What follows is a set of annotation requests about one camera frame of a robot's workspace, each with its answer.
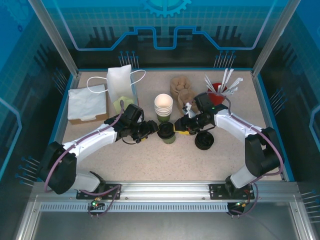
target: red cup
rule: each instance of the red cup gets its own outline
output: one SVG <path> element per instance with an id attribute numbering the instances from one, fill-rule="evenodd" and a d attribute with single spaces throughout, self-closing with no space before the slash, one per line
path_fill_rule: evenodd
<path id="1" fill-rule="evenodd" d="M 218 87 L 221 85 L 220 82 L 216 82 L 216 83 L 212 83 L 212 86 L 214 88 L 215 91 L 218 91 Z M 224 89 L 222 92 L 226 91 L 228 88 L 226 86 L 224 86 Z M 219 95 L 216 95 L 214 93 L 209 93 L 209 98 L 211 100 L 211 102 L 217 106 L 219 104 L 222 104 L 224 102 L 224 97 L 223 96 L 219 96 Z"/>

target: enclosure wall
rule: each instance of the enclosure wall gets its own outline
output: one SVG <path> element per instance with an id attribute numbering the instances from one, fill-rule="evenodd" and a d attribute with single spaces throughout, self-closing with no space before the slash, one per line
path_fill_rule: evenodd
<path id="1" fill-rule="evenodd" d="M 28 1 L 1 1 L 0 16 L 0 235 L 9 240 L 32 184 L 19 165 L 36 167 L 21 159 L 44 153 L 70 73 Z"/>
<path id="2" fill-rule="evenodd" d="M 260 72 L 302 193 L 320 191 L 319 9 L 317 0 L 300 2 Z"/>
<path id="3" fill-rule="evenodd" d="M 252 68 L 287 0 L 43 3 L 80 69 Z"/>

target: white paper cup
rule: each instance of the white paper cup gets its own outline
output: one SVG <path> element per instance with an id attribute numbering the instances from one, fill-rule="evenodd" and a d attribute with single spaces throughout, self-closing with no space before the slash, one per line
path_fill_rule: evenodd
<path id="1" fill-rule="evenodd" d="M 160 110 L 155 108 L 154 110 L 156 113 L 159 113 L 159 114 L 166 114 L 166 113 L 172 112 L 172 108 L 168 110 Z"/>
<path id="2" fill-rule="evenodd" d="M 154 99 L 154 106 L 157 109 L 168 109 L 168 108 L 172 109 L 173 104 L 174 104 L 174 100 L 168 94 L 164 94 L 164 93 L 159 94 Z"/>
<path id="3" fill-rule="evenodd" d="M 171 113 L 172 113 L 172 110 L 171 111 L 168 111 L 168 112 L 164 112 L 164 113 L 161 113 L 161 112 L 155 112 L 158 116 L 161 116 L 161 117 L 166 117 L 166 116 L 169 116 Z"/>
<path id="4" fill-rule="evenodd" d="M 160 123 L 165 123 L 165 122 L 169 122 L 170 121 L 170 116 L 171 116 L 172 110 L 170 112 L 167 113 L 155 113 L 156 117 L 158 118 Z"/>

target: black cup lid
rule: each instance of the black cup lid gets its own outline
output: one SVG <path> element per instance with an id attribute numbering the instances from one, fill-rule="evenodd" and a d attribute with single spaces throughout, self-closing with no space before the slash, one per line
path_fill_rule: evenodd
<path id="1" fill-rule="evenodd" d="M 196 135 L 194 143 L 201 150 L 208 150 L 214 144 L 214 136 L 210 132 L 200 132 Z"/>
<path id="2" fill-rule="evenodd" d="M 159 125 L 159 131 L 157 133 L 161 139 L 170 139 L 175 135 L 174 125 L 171 122 L 163 122 Z"/>

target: white napkin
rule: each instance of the white napkin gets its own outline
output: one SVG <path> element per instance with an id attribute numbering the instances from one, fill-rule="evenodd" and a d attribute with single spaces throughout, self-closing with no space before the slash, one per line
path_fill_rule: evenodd
<path id="1" fill-rule="evenodd" d="M 105 90 L 105 85 L 91 86 L 94 92 Z M 90 121 L 107 113 L 106 93 L 93 93 L 88 88 L 69 90 L 68 120 Z"/>

